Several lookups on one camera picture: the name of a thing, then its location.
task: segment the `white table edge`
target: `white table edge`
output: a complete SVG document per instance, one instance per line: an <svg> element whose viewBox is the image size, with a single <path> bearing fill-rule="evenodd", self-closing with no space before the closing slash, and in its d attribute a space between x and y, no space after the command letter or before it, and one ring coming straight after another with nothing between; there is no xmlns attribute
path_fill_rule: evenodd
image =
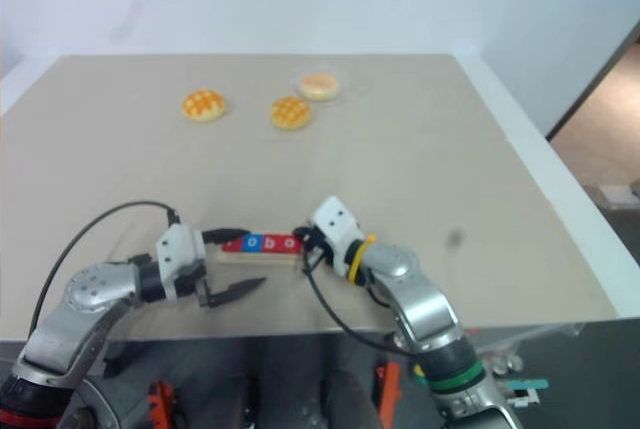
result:
<svg viewBox="0 0 640 429"><path fill-rule="evenodd" d="M58 60L58 56L27 57L0 81L0 116L4 116L31 86Z"/></svg>
<svg viewBox="0 0 640 429"><path fill-rule="evenodd" d="M629 251L484 59L466 54L456 59L573 238L618 317L640 317L640 267Z"/></svg>

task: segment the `wooden floor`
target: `wooden floor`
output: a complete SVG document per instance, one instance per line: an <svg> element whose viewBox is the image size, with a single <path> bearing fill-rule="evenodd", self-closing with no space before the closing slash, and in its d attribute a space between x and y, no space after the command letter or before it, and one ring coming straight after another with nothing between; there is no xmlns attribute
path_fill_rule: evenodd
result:
<svg viewBox="0 0 640 429"><path fill-rule="evenodd" d="M552 146L583 186L640 179L640 44L634 44Z"/></svg>

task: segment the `white wall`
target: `white wall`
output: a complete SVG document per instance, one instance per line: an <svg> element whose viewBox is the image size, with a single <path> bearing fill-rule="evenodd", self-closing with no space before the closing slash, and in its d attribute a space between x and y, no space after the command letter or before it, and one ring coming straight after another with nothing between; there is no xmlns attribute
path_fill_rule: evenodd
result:
<svg viewBox="0 0 640 429"><path fill-rule="evenodd" d="M118 52L475 49L502 0L3 0L9 65Z"/></svg>
<svg viewBox="0 0 640 429"><path fill-rule="evenodd" d="M640 0L1 0L2 74L23 57L145 52L475 52L542 132L640 16Z"/></svg>
<svg viewBox="0 0 640 429"><path fill-rule="evenodd" d="M509 0L482 55L546 134L638 20L640 0Z"/></svg>

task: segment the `waffle cookie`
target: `waffle cookie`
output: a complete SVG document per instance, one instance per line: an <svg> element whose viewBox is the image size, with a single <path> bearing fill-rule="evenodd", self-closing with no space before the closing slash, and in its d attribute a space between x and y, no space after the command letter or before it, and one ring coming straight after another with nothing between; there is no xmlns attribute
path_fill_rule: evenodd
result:
<svg viewBox="0 0 640 429"><path fill-rule="evenodd" d="M207 122L227 112L224 97L215 91L196 91L182 103L182 113L192 121Z"/></svg>
<svg viewBox="0 0 640 429"><path fill-rule="evenodd" d="M281 129L294 131L307 125L310 120L311 106L299 97L284 97L271 106L271 122Z"/></svg>

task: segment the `green ring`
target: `green ring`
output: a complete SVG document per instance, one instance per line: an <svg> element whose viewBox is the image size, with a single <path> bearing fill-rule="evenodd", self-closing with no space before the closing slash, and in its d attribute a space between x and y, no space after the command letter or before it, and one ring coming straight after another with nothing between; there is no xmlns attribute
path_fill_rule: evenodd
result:
<svg viewBox="0 0 640 429"><path fill-rule="evenodd" d="M429 387L433 391L448 391L455 389L456 387L463 386L469 381L472 381L484 370L484 366L480 361L476 361L473 366L464 371L462 374L458 374L450 379L444 379L442 381L427 381Z"/></svg>

